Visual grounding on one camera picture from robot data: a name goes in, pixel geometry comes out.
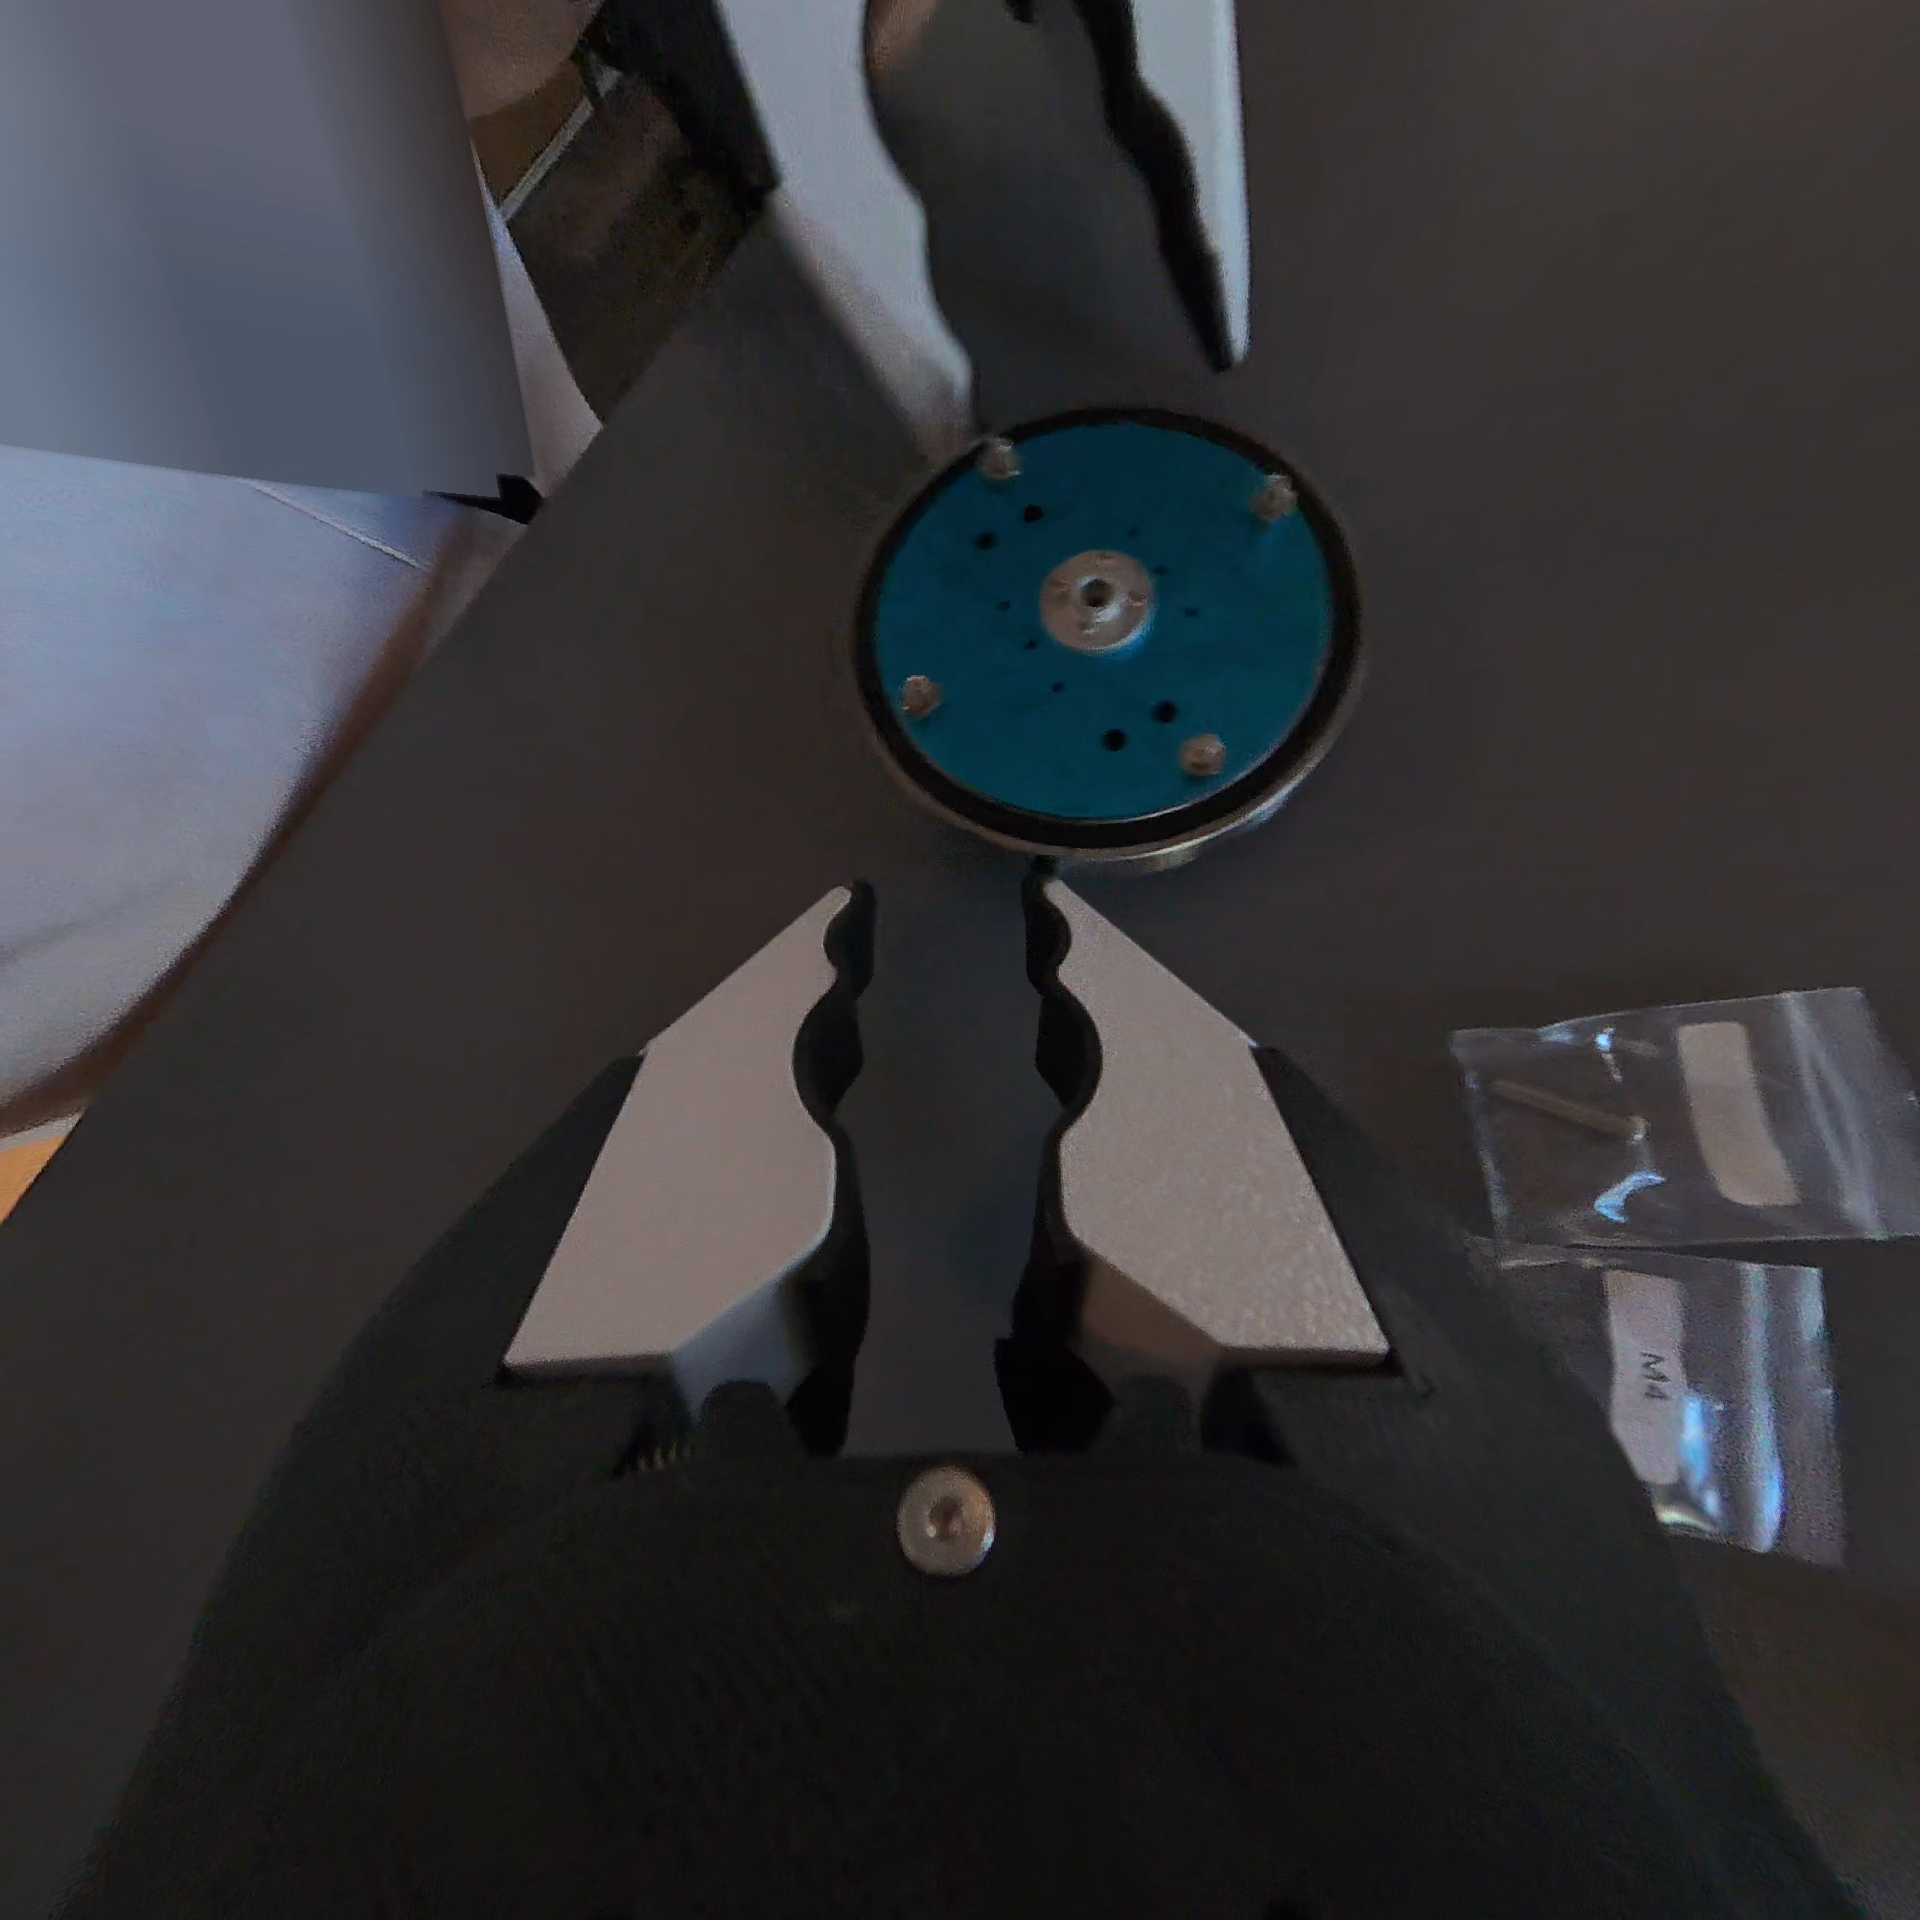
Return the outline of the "clear bag with white label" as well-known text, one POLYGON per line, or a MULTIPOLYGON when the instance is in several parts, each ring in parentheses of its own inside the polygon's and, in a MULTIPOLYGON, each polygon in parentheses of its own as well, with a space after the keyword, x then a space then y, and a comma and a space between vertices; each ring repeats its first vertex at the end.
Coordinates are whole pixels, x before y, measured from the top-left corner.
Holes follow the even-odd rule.
POLYGON ((1496 1256, 1496 1273, 1600 1404, 1669 1532, 1842 1566, 1837 1401, 1817 1267, 1534 1246, 1496 1256))

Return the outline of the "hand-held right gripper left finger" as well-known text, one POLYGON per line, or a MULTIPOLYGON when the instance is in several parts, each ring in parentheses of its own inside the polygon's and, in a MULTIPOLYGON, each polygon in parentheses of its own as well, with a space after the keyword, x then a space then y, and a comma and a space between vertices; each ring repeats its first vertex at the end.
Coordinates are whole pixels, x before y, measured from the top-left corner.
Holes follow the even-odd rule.
POLYGON ((656 1034, 504 1366, 653 1379, 685 1414, 763 1385, 811 1454, 849 1438, 873 1257, 840 1108, 861 1072, 875 895, 832 888, 656 1034))

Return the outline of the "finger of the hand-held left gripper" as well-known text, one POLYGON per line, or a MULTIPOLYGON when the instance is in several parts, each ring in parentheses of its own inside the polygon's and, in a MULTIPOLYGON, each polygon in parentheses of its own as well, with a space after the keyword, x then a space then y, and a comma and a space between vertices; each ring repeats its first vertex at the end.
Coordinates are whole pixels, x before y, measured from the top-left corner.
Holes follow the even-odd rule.
POLYGON ((932 295, 929 223, 873 112, 864 2, 721 2, 808 284, 920 442, 969 442, 973 371, 932 295))
POLYGON ((1136 192, 1160 286, 1209 371, 1252 342, 1252 214, 1235 2, 1035 6, 1136 192))

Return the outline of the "person's white shirt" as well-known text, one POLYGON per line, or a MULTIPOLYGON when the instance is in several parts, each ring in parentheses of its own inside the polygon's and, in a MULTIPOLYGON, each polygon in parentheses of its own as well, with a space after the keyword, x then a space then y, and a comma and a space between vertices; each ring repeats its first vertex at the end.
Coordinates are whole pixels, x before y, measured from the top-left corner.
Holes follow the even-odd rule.
POLYGON ((5 1124, 81 1103, 518 536, 5 448, 5 1124))

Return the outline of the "blue disc with metal ring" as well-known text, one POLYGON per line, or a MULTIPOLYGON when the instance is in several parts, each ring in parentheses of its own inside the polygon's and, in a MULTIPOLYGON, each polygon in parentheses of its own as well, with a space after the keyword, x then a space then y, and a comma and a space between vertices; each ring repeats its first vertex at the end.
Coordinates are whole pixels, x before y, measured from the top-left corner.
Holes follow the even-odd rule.
POLYGON ((877 539, 851 625, 864 728, 914 802, 1110 873, 1269 820, 1362 664, 1353 551, 1308 473, 1142 404, 965 448, 877 539))

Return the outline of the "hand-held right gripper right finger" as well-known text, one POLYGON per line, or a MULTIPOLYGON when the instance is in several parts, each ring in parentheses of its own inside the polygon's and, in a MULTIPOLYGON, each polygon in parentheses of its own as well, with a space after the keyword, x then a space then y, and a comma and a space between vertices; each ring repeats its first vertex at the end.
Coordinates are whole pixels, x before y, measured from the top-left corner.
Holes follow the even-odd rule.
POLYGON ((1389 1339, 1259 1046, 1053 876, 1022 888, 1059 1114, 997 1344, 1022 1454, 1089 1449, 1133 1380, 1202 1417, 1237 1377, 1374 1377, 1389 1339))

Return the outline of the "clear bag with long screw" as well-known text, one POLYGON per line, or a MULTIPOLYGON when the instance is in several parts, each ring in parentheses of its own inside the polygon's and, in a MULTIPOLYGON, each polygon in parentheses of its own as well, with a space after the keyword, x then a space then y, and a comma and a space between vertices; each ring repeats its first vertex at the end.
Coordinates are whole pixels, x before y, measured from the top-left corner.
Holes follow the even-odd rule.
POLYGON ((1854 987, 1450 1041, 1509 1256, 1917 1235, 1917 1105, 1854 987))

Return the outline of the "dark grey desk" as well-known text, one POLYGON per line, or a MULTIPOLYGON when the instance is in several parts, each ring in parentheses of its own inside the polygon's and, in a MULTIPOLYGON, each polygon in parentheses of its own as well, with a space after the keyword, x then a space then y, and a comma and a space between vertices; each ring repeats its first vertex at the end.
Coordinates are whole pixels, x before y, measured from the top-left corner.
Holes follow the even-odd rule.
POLYGON ((1252 350, 1091 86, 882 87, 982 416, 1233 425, 1358 572, 1259 827, 1061 868, 851 673, 939 470, 762 228, 5 1227, 5 1916, 1854 1916, 1603 1415, 1364 1121, 1459 1017, 1916 1043, 1916 6, 1238 6, 1252 350), (1022 1454, 1022 888, 1235 1019, 1387 1330, 1022 1454), (506 1352, 648 1043, 875 895, 872 1316, 774 1394, 506 1352))

